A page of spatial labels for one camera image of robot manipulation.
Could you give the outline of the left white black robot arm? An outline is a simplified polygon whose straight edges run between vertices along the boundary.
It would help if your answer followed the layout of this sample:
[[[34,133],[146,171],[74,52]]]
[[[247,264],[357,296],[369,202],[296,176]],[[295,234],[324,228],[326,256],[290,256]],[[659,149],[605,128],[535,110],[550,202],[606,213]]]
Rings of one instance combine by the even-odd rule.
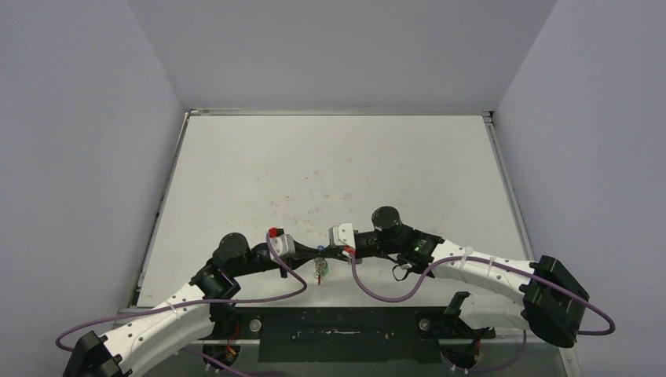
[[[151,310],[124,317],[126,324],[102,335],[89,331],[71,348],[65,376],[142,376],[171,354],[210,335],[221,339],[235,325],[237,277],[295,269],[320,256],[282,229],[250,247],[247,238],[224,236],[211,258],[189,282]]]

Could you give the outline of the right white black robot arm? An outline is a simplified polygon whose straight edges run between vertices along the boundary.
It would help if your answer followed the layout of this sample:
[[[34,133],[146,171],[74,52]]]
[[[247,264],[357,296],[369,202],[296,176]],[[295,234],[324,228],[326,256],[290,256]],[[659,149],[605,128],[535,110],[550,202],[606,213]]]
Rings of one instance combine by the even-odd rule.
[[[330,244],[344,258],[395,256],[397,266],[427,278],[456,280],[486,290],[455,294],[444,315],[446,331],[462,337],[472,329],[510,328],[531,331],[560,348],[571,348],[590,295],[556,258],[537,261],[496,257],[463,247],[403,223],[398,210],[384,206],[371,216],[373,229],[357,231],[342,223],[329,229]]]

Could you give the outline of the large keyring with red sleeve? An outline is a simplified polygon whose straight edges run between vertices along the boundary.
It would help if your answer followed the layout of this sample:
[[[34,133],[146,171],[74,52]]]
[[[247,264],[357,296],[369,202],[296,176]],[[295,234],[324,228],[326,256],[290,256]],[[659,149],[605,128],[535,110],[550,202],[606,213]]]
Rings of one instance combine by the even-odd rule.
[[[313,264],[314,264],[313,278],[315,279],[318,285],[321,285],[323,283],[324,278],[329,273],[328,262],[323,257],[317,257],[313,260]]]

